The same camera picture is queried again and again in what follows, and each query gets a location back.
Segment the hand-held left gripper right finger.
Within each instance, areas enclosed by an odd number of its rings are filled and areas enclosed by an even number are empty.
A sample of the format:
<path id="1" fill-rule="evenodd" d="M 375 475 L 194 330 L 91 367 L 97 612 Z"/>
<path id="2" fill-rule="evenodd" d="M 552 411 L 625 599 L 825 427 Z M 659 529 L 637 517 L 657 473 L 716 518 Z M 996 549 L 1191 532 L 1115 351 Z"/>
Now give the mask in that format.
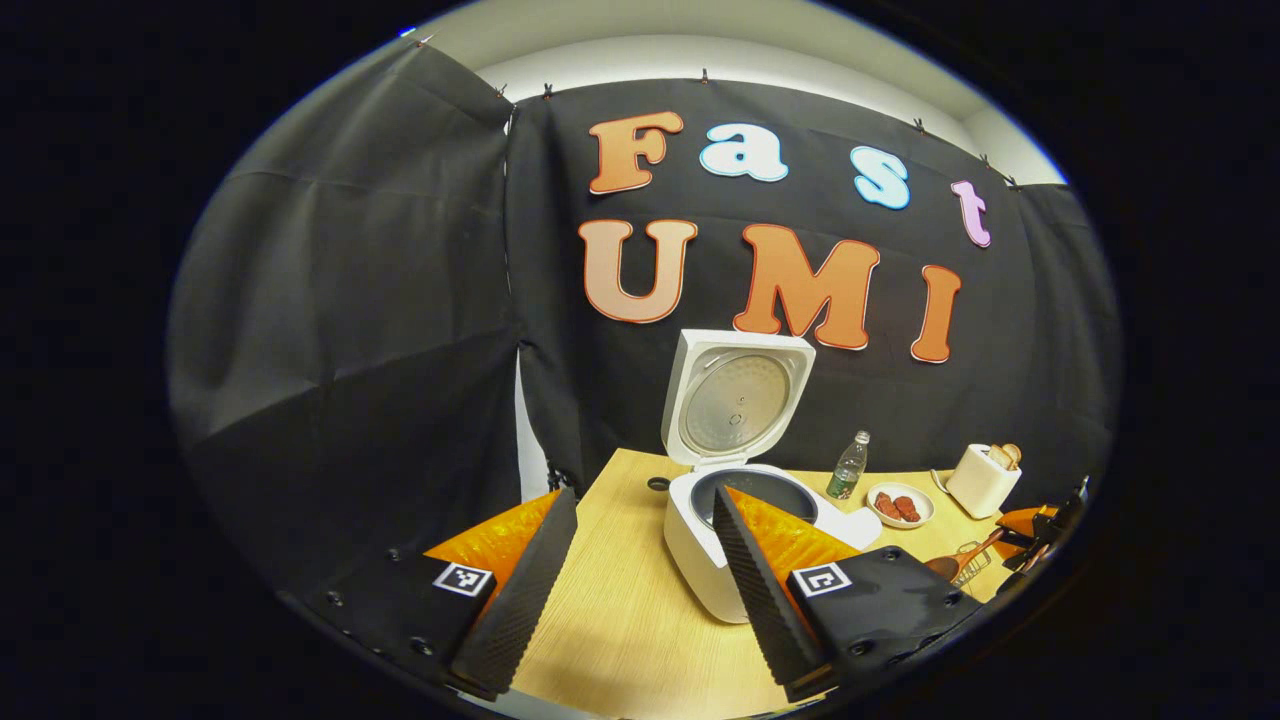
<path id="1" fill-rule="evenodd" d="M 713 528 L 774 682 L 788 701 L 855 698 L 956 643 L 986 606 L 897 546 L 856 552 L 731 487 Z"/>

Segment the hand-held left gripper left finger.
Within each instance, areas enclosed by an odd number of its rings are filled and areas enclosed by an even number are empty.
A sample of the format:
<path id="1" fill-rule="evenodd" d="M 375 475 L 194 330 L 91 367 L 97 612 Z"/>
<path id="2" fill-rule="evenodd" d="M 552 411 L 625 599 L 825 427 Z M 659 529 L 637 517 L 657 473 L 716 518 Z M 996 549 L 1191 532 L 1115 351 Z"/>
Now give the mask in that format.
<path id="1" fill-rule="evenodd" d="M 388 550 L 306 597 L 319 621 L 439 691 L 504 694 L 577 529 L 577 500 L 554 489 L 435 547 Z"/>

